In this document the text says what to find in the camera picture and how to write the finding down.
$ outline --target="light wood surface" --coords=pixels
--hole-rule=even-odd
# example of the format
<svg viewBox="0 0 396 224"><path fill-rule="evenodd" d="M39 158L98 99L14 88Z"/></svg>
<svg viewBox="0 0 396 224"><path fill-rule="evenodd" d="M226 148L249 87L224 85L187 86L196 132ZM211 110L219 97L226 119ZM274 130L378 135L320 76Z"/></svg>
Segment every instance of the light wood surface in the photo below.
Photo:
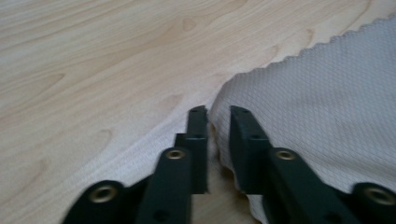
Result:
<svg viewBox="0 0 396 224"><path fill-rule="evenodd" d="M0 223L59 223L90 184L133 184L188 109L210 106L234 74L394 11L395 1L1 1ZM254 223L230 176L210 171L193 223Z"/></svg>

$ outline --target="white cloth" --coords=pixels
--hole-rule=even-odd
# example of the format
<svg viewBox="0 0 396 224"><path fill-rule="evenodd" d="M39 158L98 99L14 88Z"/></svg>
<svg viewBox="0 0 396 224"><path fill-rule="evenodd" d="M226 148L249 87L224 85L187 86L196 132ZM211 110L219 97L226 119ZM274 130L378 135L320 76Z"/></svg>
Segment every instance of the white cloth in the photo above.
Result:
<svg viewBox="0 0 396 224"><path fill-rule="evenodd" d="M299 152L325 183L396 191L396 15L227 82L209 119L221 163L233 169L230 105L251 110L275 147ZM249 199L266 223L260 196Z"/></svg>

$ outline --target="black plastic part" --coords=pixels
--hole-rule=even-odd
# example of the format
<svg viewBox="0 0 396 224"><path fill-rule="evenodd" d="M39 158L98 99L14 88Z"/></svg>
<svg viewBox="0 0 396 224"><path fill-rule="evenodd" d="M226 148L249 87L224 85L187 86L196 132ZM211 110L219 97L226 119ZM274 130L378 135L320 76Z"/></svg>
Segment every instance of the black plastic part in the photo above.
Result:
<svg viewBox="0 0 396 224"><path fill-rule="evenodd" d="M263 152L272 145L253 114L234 105L229 147L239 189L246 194L263 194L262 170L266 159Z"/></svg>
<svg viewBox="0 0 396 224"><path fill-rule="evenodd" d="M170 159L173 152L179 159ZM142 202L137 224L191 222L191 154L182 147L166 149L160 157Z"/></svg>
<svg viewBox="0 0 396 224"><path fill-rule="evenodd" d="M186 133L178 133L175 147L184 147L191 152L192 194L203 194L207 189L207 110L204 105L189 111Z"/></svg>
<svg viewBox="0 0 396 224"><path fill-rule="evenodd" d="M396 194L374 183L356 184L351 194L334 189L362 223L396 223Z"/></svg>
<svg viewBox="0 0 396 224"><path fill-rule="evenodd" d="M104 180L96 183L82 193L70 209L63 224L133 223L148 183L149 177L128 189L117 181ZM114 196L107 202L100 202L101 198L105 199L109 196L109 189L113 190ZM99 202L94 202L92 195L95 195Z"/></svg>
<svg viewBox="0 0 396 224"><path fill-rule="evenodd" d="M129 188L110 180L90 186L63 224L190 223L191 194L207 192L206 125L205 107L191 109L186 133L161 154L153 175Z"/></svg>
<svg viewBox="0 0 396 224"><path fill-rule="evenodd" d="M263 195L271 224L396 223L394 192L372 183L357 184L351 194L327 186L298 153L273 148L245 108L231 106L229 143L239 188Z"/></svg>
<svg viewBox="0 0 396 224"><path fill-rule="evenodd" d="M293 223L360 223L294 151L269 151L270 178Z"/></svg>

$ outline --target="screw hole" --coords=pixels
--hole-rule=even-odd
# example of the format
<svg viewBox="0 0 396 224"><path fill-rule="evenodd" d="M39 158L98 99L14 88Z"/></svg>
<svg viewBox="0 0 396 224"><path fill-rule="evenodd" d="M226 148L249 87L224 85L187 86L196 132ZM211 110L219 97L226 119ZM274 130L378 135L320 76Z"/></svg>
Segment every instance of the screw hole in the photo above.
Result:
<svg viewBox="0 0 396 224"><path fill-rule="evenodd" d="M328 214L326 214L324 216L324 219L326 219L327 221L329 221L331 223L342 223L343 222L342 217L334 212L329 212Z"/></svg>
<svg viewBox="0 0 396 224"><path fill-rule="evenodd" d="M382 189L368 188L364 191L367 197L376 203L383 205L394 205L396 204L396 199L391 194L387 193Z"/></svg>
<svg viewBox="0 0 396 224"><path fill-rule="evenodd" d="M179 160L185 156L183 151L180 150L172 150L166 153L166 157L171 160Z"/></svg>
<svg viewBox="0 0 396 224"><path fill-rule="evenodd" d="M278 151L276 153L276 155L280 159L285 160L285 161L292 161L295 159L295 156L291 152L288 152L288 151Z"/></svg>
<svg viewBox="0 0 396 224"><path fill-rule="evenodd" d="M117 189L111 185L97 188L90 194L90 200L93 203L106 203L111 201L117 195Z"/></svg>
<svg viewBox="0 0 396 224"><path fill-rule="evenodd" d="M158 210L153 214L153 217L158 222L165 222L169 219L169 212L165 210Z"/></svg>

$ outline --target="wood grain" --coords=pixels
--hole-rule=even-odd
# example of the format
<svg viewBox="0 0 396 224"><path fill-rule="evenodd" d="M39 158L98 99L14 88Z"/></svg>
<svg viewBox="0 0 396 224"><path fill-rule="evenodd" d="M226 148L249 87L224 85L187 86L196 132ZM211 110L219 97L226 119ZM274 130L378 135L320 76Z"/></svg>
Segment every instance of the wood grain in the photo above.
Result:
<svg viewBox="0 0 396 224"><path fill-rule="evenodd" d="M394 11L391 0L1 1L0 223L59 223L95 181L134 183L234 74ZM193 223L253 223L233 180L210 170Z"/></svg>

